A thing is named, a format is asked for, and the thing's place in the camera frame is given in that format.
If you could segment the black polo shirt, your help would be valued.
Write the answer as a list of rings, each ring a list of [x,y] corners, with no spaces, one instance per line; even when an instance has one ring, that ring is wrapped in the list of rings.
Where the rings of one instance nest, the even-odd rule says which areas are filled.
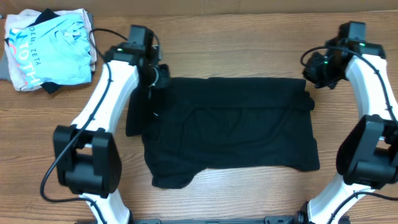
[[[182,189],[205,169],[320,168],[310,113],[314,100],[295,78],[173,78],[135,90],[126,135],[140,136],[152,185]]]

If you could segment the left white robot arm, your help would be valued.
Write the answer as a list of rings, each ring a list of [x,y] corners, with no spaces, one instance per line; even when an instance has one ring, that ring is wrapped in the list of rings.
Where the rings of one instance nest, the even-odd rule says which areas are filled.
[[[133,47],[122,43],[104,56],[101,78],[70,126],[57,126],[53,134],[58,181],[68,187],[75,201],[84,201],[96,223],[132,223],[131,211],[118,190],[122,162],[114,132],[131,93],[164,86],[170,73],[160,47]]]

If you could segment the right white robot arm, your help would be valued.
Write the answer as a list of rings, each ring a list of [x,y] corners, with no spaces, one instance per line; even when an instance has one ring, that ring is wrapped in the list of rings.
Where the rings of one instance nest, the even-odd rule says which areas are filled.
[[[328,44],[305,52],[304,77],[316,87],[347,80],[353,87],[359,121],[341,144],[336,174],[305,202],[292,223],[349,223],[345,213],[366,195],[397,183],[397,102],[387,77],[381,45],[363,40]]]

